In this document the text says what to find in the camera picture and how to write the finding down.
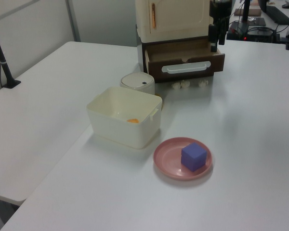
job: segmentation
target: orange object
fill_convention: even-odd
[[[128,119],[127,122],[138,124],[139,120],[138,119]]]

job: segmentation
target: pink plate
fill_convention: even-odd
[[[207,159],[205,166],[192,172],[181,164],[181,150],[194,142],[207,150]],[[162,173],[176,180],[199,178],[204,175],[212,165],[212,155],[207,146],[197,140],[185,137],[176,137],[161,143],[155,149],[153,159]]]

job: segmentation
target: desk lamp arm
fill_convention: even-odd
[[[10,72],[9,66],[6,63],[2,48],[0,46],[0,64],[2,66],[2,69],[5,73],[6,76],[6,84],[3,86],[4,88],[14,88],[15,86],[17,86],[18,84],[20,84],[21,82],[19,80],[15,80],[12,77],[12,74]]]

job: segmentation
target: lamp base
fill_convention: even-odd
[[[3,85],[2,87],[3,88],[9,88],[9,89],[12,89],[12,88],[14,88],[14,87],[16,87],[18,84],[20,84],[21,83],[21,81],[19,81],[19,80],[14,80],[13,81],[13,84],[5,84],[5,85]]]

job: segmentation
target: white container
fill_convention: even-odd
[[[161,106],[158,96],[110,87],[87,105],[87,112],[95,134],[141,149],[160,127]],[[139,123],[127,122],[134,118]]]
[[[142,43],[208,35],[209,0],[135,0]]]
[[[155,94],[154,78],[145,72],[131,73],[123,77],[120,81],[120,86],[152,95]]]

